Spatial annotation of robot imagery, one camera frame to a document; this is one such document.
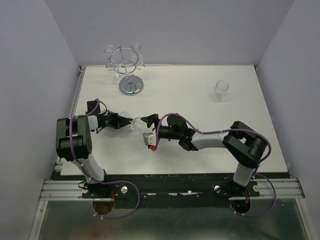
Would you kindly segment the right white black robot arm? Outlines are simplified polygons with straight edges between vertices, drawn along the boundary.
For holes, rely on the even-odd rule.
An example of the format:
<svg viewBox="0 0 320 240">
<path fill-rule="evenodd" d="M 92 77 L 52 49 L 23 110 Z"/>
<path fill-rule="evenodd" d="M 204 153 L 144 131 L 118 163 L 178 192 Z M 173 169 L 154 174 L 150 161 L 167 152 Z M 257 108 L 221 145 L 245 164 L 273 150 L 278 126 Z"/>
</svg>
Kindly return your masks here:
<svg viewBox="0 0 320 240">
<path fill-rule="evenodd" d="M 216 131 L 200 131 L 178 113 L 168 113 L 162 118 L 152 114 L 141 118 L 151 132 L 143 134 L 144 144 L 155 151 L 161 139 L 176 140 L 186 151 L 209 148 L 225 148 L 238 164 L 230 183 L 230 191 L 241 196 L 248 190 L 248 183 L 257 172 L 260 163 L 269 157 L 271 144 L 266 137 L 241 121 L 230 128 Z"/>
</svg>

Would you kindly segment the short textured wine glass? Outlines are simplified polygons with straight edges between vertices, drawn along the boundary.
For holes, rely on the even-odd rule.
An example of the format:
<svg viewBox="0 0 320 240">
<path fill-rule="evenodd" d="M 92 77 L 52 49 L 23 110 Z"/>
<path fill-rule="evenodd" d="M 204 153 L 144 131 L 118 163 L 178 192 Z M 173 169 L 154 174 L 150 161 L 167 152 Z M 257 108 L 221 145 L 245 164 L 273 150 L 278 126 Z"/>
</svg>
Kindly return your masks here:
<svg viewBox="0 0 320 240">
<path fill-rule="evenodd" d="M 221 102 L 225 98 L 228 89 L 229 84 L 226 81 L 218 81 L 213 90 L 212 98 L 217 102 Z"/>
</svg>

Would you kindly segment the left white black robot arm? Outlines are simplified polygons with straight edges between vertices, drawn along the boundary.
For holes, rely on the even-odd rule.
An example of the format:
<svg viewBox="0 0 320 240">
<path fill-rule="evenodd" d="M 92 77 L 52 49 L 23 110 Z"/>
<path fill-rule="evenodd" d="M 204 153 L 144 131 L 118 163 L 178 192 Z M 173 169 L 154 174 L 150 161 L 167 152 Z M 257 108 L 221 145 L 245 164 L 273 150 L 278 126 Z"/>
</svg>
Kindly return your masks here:
<svg viewBox="0 0 320 240">
<path fill-rule="evenodd" d="M 73 163 L 85 176 L 88 184 L 94 184 L 93 191 L 101 198 L 107 197 L 111 185 L 105 181 L 106 171 L 93 157 L 91 133 L 99 133 L 104 128 L 121 129 L 132 123 L 133 119 L 121 116 L 100 105 L 99 99 L 88 101 L 87 112 L 56 121 L 55 149 L 59 158 Z"/>
</svg>

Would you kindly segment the chrome wine glass rack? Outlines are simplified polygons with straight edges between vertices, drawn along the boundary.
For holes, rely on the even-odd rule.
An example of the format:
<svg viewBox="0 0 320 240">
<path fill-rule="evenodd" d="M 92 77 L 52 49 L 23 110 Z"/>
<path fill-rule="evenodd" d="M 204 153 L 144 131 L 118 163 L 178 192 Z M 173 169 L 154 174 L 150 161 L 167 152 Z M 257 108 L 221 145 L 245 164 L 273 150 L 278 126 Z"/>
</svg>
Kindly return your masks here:
<svg viewBox="0 0 320 240">
<path fill-rule="evenodd" d="M 115 72 L 115 76 L 120 78 L 119 90 L 126 96 L 138 95 L 144 89 L 143 80 L 135 74 L 140 69 L 137 69 L 137 63 L 132 61 L 133 53 L 132 46 L 115 46 L 115 53 L 110 59 L 113 69 L 107 69 Z"/>
</svg>

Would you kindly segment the tall stemmed wine glass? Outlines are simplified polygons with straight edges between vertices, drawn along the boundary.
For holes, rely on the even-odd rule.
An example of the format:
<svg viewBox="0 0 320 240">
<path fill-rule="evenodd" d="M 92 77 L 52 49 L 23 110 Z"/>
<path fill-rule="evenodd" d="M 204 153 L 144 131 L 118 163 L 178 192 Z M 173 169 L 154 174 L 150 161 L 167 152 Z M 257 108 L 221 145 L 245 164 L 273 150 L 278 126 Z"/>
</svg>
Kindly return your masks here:
<svg viewBox="0 0 320 240">
<path fill-rule="evenodd" d="M 129 118 L 130 121 L 130 128 L 134 133 L 147 133 L 149 132 L 149 128 L 147 127 L 147 123 L 142 121 L 140 117 L 133 117 L 129 112 L 123 111 L 119 114 L 121 117 Z"/>
</svg>

